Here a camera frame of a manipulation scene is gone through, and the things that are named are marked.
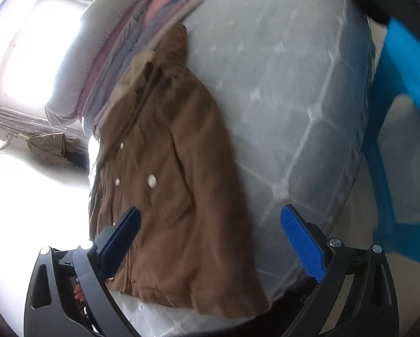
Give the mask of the stack of folded blankets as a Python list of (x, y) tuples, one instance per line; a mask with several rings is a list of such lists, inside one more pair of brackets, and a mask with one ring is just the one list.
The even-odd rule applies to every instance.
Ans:
[(134, 56), (153, 50), (170, 25), (183, 20), (204, 0), (135, 0), (113, 29), (93, 61), (77, 103), (77, 115), (87, 137), (108, 105), (111, 91)]

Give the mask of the grey top folded quilt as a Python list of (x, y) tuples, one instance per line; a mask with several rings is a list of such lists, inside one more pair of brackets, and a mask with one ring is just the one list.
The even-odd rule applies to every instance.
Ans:
[(61, 61), (45, 105), (51, 125), (67, 126), (77, 119), (77, 103), (94, 60), (135, 1), (94, 0), (82, 14), (81, 29)]

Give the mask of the blue plastic stool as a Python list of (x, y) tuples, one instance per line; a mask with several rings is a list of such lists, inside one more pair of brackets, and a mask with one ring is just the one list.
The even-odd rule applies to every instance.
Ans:
[(373, 239), (420, 263), (420, 41), (396, 18), (367, 100), (362, 151), (378, 209)]

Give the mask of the brown corduroy jacket fleece collar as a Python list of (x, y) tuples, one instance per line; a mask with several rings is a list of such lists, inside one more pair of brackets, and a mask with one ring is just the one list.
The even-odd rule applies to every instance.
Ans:
[(90, 234), (135, 207), (141, 229), (111, 290), (204, 315), (258, 316), (270, 303), (229, 133), (186, 57), (178, 23), (151, 61), (124, 78), (100, 130)]

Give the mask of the grey quilted bed cover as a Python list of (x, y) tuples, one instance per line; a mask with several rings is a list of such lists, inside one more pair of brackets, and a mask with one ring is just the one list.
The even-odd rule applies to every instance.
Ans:
[(280, 227), (292, 204), (330, 232), (351, 190), (374, 45), (352, 0), (205, 0), (186, 21), (190, 70), (218, 102), (254, 219), (270, 301), (302, 276)]

